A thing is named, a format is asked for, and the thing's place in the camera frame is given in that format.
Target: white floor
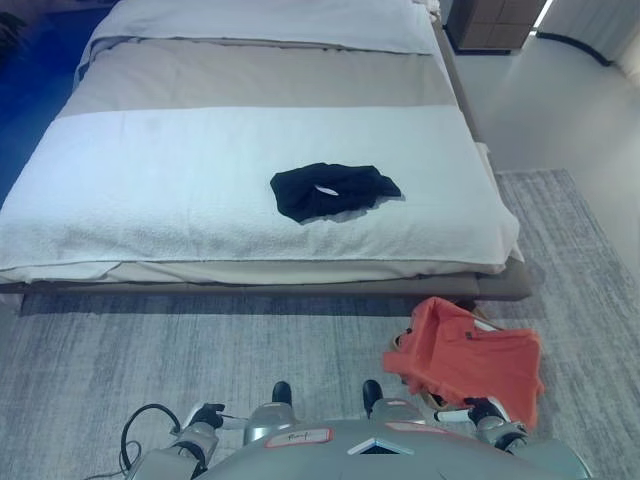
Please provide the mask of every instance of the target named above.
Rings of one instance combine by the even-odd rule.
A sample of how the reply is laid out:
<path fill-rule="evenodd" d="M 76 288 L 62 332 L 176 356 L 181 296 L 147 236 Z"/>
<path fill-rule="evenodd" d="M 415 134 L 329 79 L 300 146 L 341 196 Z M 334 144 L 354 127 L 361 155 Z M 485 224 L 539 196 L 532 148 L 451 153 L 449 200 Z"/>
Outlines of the white floor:
<path fill-rule="evenodd" d="M 640 281 L 640 88 L 568 45 L 456 64 L 496 171 L 565 168 Z"/>

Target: orange t-shirt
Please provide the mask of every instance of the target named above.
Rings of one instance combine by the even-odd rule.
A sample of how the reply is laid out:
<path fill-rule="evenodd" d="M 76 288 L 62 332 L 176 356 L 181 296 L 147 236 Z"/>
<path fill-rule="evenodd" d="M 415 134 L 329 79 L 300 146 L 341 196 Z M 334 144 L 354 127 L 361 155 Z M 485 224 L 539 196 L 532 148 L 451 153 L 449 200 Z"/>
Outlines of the orange t-shirt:
<path fill-rule="evenodd" d="M 414 309 L 411 328 L 383 364 L 405 377 L 412 394 L 427 390 L 461 408 L 467 397 L 495 397 L 511 420 L 535 427 L 544 391 L 536 332 L 481 330 L 471 313 L 437 297 Z"/>

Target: bed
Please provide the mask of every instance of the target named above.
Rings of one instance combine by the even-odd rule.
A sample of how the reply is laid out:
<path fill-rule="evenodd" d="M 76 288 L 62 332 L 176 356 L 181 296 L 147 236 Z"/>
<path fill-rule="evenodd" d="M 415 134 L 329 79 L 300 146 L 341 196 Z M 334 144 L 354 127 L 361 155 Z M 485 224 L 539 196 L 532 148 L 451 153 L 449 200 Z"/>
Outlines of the bed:
<path fill-rule="evenodd" d="M 410 0 L 122 0 L 0 211 L 0 291 L 528 295 L 439 40 Z M 404 196 L 299 225 L 269 180 L 314 162 Z"/>

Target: drawer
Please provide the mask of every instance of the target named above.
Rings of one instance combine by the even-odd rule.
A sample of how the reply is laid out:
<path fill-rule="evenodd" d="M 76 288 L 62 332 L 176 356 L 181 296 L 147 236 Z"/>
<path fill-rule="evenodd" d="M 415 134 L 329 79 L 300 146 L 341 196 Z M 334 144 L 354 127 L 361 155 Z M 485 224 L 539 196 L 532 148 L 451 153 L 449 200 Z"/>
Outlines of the drawer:
<path fill-rule="evenodd" d="M 531 27 L 529 25 L 494 25 L 487 42 L 489 48 L 516 49 L 522 47 Z"/>
<path fill-rule="evenodd" d="M 544 3 L 544 0 L 505 0 L 496 23 L 533 25 Z"/>
<path fill-rule="evenodd" d="M 487 48 L 494 25 L 491 23 L 473 23 L 465 32 L 459 48 Z"/>
<path fill-rule="evenodd" d="M 500 12 L 502 12 L 503 4 L 504 0 L 476 0 L 471 23 L 496 23 Z"/>

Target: light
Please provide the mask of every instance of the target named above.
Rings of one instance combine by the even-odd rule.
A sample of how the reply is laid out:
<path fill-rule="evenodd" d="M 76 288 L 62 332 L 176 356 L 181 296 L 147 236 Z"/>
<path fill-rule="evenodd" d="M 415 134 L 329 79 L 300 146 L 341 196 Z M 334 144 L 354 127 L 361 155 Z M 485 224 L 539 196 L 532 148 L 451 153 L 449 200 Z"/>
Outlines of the light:
<path fill-rule="evenodd" d="M 554 0 L 547 0 L 545 2 L 544 7 L 542 7 L 542 10 L 540 11 L 540 15 L 538 15 L 538 18 L 536 18 L 536 22 L 533 24 L 534 30 L 536 30 L 542 23 L 542 20 L 544 19 L 545 15 L 549 11 L 549 7 L 551 7 L 551 4 L 553 3 L 553 1 Z"/>

